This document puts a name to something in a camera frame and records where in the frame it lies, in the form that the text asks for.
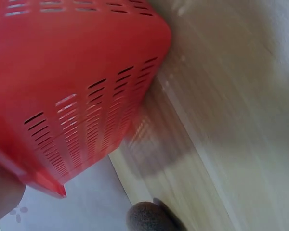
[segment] red plastic basket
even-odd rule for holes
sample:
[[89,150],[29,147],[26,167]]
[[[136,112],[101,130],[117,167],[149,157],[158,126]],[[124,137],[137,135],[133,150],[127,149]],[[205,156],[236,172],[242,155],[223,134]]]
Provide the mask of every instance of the red plastic basket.
[[0,165],[64,197],[118,148],[170,39],[143,0],[0,0]]

